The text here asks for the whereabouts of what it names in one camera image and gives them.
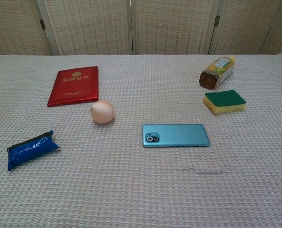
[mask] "sponge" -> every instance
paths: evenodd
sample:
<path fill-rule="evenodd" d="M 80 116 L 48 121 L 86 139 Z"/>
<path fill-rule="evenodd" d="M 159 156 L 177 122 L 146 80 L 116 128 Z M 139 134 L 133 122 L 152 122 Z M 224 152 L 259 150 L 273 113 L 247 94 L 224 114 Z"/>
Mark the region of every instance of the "sponge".
<path fill-rule="evenodd" d="M 234 90 L 206 93 L 203 102 L 213 114 L 244 110 L 246 101 Z"/>

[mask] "camera lens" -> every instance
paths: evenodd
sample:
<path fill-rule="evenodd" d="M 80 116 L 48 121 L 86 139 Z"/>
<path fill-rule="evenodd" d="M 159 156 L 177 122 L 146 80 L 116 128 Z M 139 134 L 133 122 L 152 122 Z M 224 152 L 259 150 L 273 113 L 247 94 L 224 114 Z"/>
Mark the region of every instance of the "camera lens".
<path fill-rule="evenodd" d="M 151 136 L 147 137 L 147 141 L 152 142 L 153 138 Z"/>

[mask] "egg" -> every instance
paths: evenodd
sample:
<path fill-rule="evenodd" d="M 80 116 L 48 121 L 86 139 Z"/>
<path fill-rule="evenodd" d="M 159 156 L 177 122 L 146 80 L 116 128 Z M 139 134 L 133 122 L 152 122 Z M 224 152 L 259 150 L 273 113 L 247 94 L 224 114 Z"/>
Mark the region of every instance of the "egg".
<path fill-rule="evenodd" d="M 106 124 L 114 118 L 114 107 L 109 101 L 99 100 L 91 107 L 91 116 L 98 124 Z"/>

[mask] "blue plastic wrapper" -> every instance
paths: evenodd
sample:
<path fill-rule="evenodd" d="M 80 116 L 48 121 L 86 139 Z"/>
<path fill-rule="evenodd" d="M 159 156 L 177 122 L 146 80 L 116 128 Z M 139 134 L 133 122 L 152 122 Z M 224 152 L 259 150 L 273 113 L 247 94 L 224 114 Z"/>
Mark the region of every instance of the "blue plastic wrapper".
<path fill-rule="evenodd" d="M 59 146 L 52 141 L 52 134 L 53 131 L 46 132 L 33 139 L 9 147 L 8 171 L 19 164 L 59 148 Z"/>

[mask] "phone back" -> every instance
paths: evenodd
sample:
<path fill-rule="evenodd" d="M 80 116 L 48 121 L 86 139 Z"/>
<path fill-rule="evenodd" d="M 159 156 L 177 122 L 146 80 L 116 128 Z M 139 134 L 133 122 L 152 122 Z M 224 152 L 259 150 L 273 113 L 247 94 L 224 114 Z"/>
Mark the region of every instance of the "phone back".
<path fill-rule="evenodd" d="M 144 147 L 209 146 L 203 124 L 145 124 Z"/>

